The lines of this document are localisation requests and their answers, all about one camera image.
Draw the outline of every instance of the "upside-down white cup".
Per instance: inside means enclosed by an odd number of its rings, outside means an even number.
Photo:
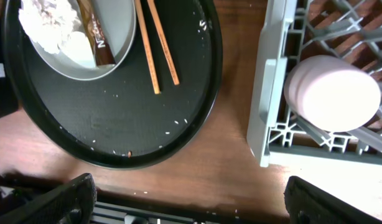
[[[350,131],[368,122],[380,105],[377,82],[335,57],[319,55],[299,63],[284,85],[288,105],[314,126]]]

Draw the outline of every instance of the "white label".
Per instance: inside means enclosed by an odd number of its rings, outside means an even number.
[[[0,78],[5,78],[6,73],[4,72],[4,64],[0,63]]]

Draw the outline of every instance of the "round black tray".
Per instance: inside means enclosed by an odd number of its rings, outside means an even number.
[[[131,51],[112,74],[89,82],[71,80],[53,71],[34,50],[18,21],[20,3],[7,0],[4,15],[9,78],[35,124],[71,155],[113,169],[150,166],[184,147],[206,120],[223,60],[212,0],[156,1],[178,86],[142,1],[160,95],[152,89],[139,28]]]

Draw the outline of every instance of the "chopstick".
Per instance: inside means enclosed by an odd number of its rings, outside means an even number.
[[[144,49],[146,51],[148,68],[149,68],[149,73],[151,75],[152,85],[154,87],[154,93],[160,94],[161,91],[159,89],[158,78],[156,77],[154,59],[152,58],[151,46],[149,45],[147,27],[146,27],[146,22],[144,20],[144,14],[142,13],[141,2],[140,0],[135,0],[134,2],[136,3],[137,18],[140,24],[142,42],[144,43]]]
[[[166,37],[164,34],[164,30],[162,28],[161,20],[159,19],[159,15],[158,15],[158,12],[157,12],[156,7],[155,7],[155,2],[154,2],[154,0],[147,0],[147,2],[148,2],[149,10],[151,11],[151,14],[152,14],[152,18],[153,18],[154,23],[155,23],[155,28],[158,32],[159,40],[161,41],[162,48],[163,48],[164,53],[165,53],[166,62],[167,62],[167,65],[169,66],[169,70],[170,70],[170,74],[172,75],[173,83],[175,85],[178,85],[180,83],[179,78],[177,76],[176,68],[174,67],[174,63],[173,63],[172,56],[170,54],[169,46],[167,45],[167,42],[166,42]]]

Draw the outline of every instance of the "wooden table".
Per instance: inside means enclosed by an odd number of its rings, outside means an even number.
[[[298,175],[382,219],[382,167],[260,168],[245,136],[267,2],[215,4],[223,35],[223,84],[206,124],[186,148],[145,169],[103,169],[58,148],[20,110],[0,119],[0,174],[20,172],[66,182],[89,172],[101,190],[135,200],[272,223],[287,222],[282,193],[288,178]]]

